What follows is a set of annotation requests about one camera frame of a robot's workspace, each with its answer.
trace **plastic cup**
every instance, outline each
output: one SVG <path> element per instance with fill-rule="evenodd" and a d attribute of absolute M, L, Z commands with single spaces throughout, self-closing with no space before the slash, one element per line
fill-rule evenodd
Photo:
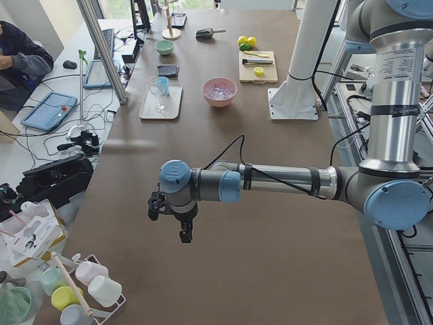
<path fill-rule="evenodd" d="M 83 290 L 78 288 L 81 295 L 84 296 Z M 67 306 L 78 305 L 78 299 L 74 295 L 74 291 L 70 286 L 61 286 L 56 291 L 54 291 L 51 296 L 51 304 L 58 310 L 64 311 Z"/>
<path fill-rule="evenodd" d="M 108 269 L 101 264 L 84 261 L 75 270 L 77 280 L 86 286 L 88 286 L 96 276 L 108 277 Z"/>
<path fill-rule="evenodd" d="M 49 215 L 47 208 L 37 202 L 23 202 L 21 204 L 21 211 L 30 219 L 36 215 L 42 218 Z"/>
<path fill-rule="evenodd" d="M 105 276 L 97 276 L 90 282 L 88 291 L 103 307 L 109 307 L 120 298 L 122 285 Z"/>
<path fill-rule="evenodd" d="M 163 96 L 170 95 L 170 91 L 168 89 L 168 78 L 167 77 L 158 77 L 155 79 L 155 83 L 158 86 L 161 94 Z"/>
<path fill-rule="evenodd" d="M 47 269 L 41 277 L 41 285 L 46 295 L 52 296 L 61 286 L 67 286 L 68 283 L 63 277 L 62 272 L 58 269 Z"/>
<path fill-rule="evenodd" d="M 17 295 L 14 290 L 10 290 L 6 284 L 0 285 L 0 324 L 12 325 L 19 324 L 28 313 L 30 306 L 30 293 L 25 288 L 26 299 L 22 295 Z"/>
<path fill-rule="evenodd" d="M 91 325 L 93 317 L 89 317 L 80 305 L 67 306 L 60 315 L 61 325 Z"/>

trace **white cup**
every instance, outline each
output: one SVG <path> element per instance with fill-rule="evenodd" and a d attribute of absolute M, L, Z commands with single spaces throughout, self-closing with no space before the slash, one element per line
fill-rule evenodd
<path fill-rule="evenodd" d="M 113 306 L 122 294 L 122 285 L 105 276 L 96 276 L 87 289 L 103 307 Z"/>
<path fill-rule="evenodd" d="M 23 202 L 21 204 L 21 211 L 30 219 L 32 219 L 35 215 L 38 215 L 42 218 L 49 215 L 47 208 L 37 202 Z"/>

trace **green bowl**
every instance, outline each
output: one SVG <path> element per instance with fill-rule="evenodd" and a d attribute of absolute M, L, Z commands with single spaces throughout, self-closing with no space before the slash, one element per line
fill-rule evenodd
<path fill-rule="evenodd" d="M 162 56 L 167 56 L 168 54 L 171 54 L 171 52 L 173 52 L 175 44 L 168 39 L 163 39 L 159 42 L 156 42 L 155 48 L 159 54 L 161 54 Z"/>

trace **light blue cup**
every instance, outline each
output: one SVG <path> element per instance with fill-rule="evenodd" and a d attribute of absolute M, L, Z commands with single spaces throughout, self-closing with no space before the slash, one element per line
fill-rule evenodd
<path fill-rule="evenodd" d="M 68 283 L 58 268 L 47 269 L 41 277 L 41 285 L 45 294 L 52 296 L 61 286 L 67 286 Z"/>
<path fill-rule="evenodd" d="M 168 89 L 168 78 L 167 77 L 158 77 L 155 79 L 156 86 L 158 87 L 161 95 L 169 96 L 170 91 Z"/>

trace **blue mug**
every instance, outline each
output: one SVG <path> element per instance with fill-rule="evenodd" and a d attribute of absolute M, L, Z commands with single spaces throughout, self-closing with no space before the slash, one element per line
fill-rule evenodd
<path fill-rule="evenodd" d="M 158 86 L 159 91 L 163 96 L 169 96 L 170 91 L 168 89 L 168 78 L 167 77 L 158 77 L 155 79 L 155 83 Z"/>

